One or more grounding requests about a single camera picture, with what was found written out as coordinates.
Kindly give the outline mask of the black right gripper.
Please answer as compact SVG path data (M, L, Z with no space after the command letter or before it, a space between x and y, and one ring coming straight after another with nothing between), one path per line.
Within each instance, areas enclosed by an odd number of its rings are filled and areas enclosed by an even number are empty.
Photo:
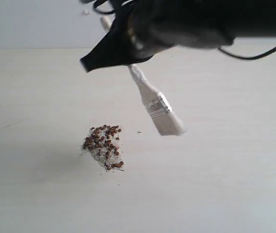
M151 32L151 10L119 9L97 12L104 17L115 14L115 18L106 35L80 59L86 72L142 63L157 53L157 38Z

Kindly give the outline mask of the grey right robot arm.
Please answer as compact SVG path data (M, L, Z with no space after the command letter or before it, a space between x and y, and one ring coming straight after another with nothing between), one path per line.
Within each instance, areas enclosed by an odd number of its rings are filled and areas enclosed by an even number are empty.
M113 0L108 33L84 57L87 72L143 63L175 46L219 50L236 38L276 37L276 0ZM253 60L276 52L276 46Z

